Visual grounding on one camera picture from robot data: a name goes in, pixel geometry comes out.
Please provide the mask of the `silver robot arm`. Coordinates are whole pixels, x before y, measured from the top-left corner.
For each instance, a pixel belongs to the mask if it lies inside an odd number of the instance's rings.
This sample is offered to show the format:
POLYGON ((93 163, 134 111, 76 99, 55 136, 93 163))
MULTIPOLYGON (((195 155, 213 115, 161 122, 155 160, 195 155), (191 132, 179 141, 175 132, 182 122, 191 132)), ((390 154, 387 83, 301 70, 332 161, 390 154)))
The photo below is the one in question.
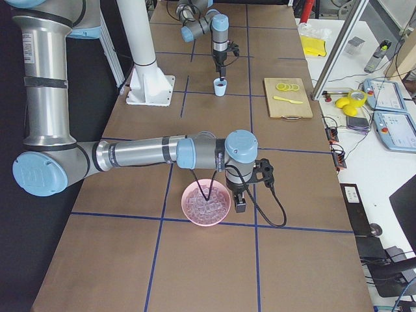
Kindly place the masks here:
POLYGON ((212 54, 216 72, 223 81, 226 78, 227 53, 229 51, 229 20, 214 8, 213 1, 178 1, 175 10, 182 23, 181 35, 185 42, 193 42, 210 33, 212 54))
MULTIPOLYGON (((167 107, 175 77, 158 67, 146 1, 116 1, 133 57, 127 104, 167 107)), ((29 194, 51 196, 98 172, 126 166, 176 163, 186 169, 225 171, 226 186, 233 193, 235 210, 245 212, 243 192, 256 183, 257 139, 249 131, 236 130, 227 138, 210 132, 164 136, 112 143, 80 142, 70 135, 66 38, 95 39, 101 34, 100 1, 5 1, 12 19, 22 31, 26 122, 26 152, 13 162, 17 184, 29 194)), ((226 88, 227 52, 239 55, 228 39, 228 17, 213 1, 179 1, 175 16, 181 35, 191 42, 210 32, 213 60, 219 78, 215 94, 226 88)))

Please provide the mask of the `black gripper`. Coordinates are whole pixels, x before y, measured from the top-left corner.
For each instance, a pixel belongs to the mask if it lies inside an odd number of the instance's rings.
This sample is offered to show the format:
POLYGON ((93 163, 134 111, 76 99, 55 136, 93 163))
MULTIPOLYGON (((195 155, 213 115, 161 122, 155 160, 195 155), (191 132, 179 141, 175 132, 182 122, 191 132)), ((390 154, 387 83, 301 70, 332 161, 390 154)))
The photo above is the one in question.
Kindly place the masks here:
POLYGON ((244 213, 246 211, 246 200, 244 198, 244 191, 246 186, 255 183, 255 175, 250 177, 243 176, 243 180, 238 175, 233 175, 230 172, 226 172, 226 187, 233 192, 234 208, 236 213, 244 213))
POLYGON ((213 59, 216 65, 216 72, 220 74, 220 80, 224 80, 226 78, 226 67, 224 66, 224 64, 227 59, 227 53, 227 50, 213 50, 213 59))

